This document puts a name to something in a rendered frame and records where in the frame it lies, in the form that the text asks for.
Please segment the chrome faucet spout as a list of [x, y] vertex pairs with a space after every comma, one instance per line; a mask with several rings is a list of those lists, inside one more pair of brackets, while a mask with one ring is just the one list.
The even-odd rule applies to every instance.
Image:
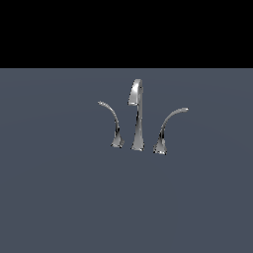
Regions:
[[144, 150], [144, 141], [142, 136], [142, 95], [142, 80], [135, 79], [131, 86], [127, 104], [129, 106], [137, 106], [135, 133], [131, 149], [138, 151]]

